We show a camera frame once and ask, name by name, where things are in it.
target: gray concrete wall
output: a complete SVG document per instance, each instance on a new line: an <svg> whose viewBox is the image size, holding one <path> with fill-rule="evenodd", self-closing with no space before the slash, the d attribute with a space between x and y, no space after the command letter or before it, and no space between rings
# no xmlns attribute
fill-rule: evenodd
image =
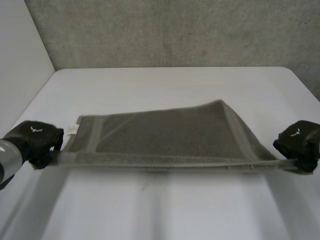
<svg viewBox="0 0 320 240"><path fill-rule="evenodd" d="M283 66L320 99L320 0L25 1L56 70Z"/></svg>

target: gray towel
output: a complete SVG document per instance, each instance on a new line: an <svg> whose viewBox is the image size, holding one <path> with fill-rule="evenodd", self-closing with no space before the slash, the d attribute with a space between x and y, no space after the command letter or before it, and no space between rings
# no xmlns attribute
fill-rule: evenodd
<svg viewBox="0 0 320 240"><path fill-rule="evenodd" d="M55 164L118 168L296 169L276 160L224 101L187 108L80 116Z"/></svg>

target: white wall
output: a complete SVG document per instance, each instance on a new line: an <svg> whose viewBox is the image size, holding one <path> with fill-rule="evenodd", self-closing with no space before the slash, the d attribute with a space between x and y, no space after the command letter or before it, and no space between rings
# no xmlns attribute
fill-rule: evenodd
<svg viewBox="0 0 320 240"><path fill-rule="evenodd" d="M55 72L23 0L0 0L0 138Z"/></svg>

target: white table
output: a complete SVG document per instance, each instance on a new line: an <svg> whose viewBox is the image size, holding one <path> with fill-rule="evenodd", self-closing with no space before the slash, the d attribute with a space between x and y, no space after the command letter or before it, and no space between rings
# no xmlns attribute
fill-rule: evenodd
<svg viewBox="0 0 320 240"><path fill-rule="evenodd" d="M17 123L37 120L67 129L80 115L216 99L231 106L279 158L272 147L278 133L300 119L320 123L317 99L282 67L60 70ZM319 171L313 176L33 171L25 164L1 193L0 239L318 239L319 183Z"/></svg>

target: white label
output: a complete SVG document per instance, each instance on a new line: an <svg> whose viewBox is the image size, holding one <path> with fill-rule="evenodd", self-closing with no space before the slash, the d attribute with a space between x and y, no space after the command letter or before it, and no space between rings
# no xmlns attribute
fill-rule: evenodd
<svg viewBox="0 0 320 240"><path fill-rule="evenodd" d="M68 128L68 131L66 132L66 135L76 135L79 129L79 124L73 124Z"/></svg>

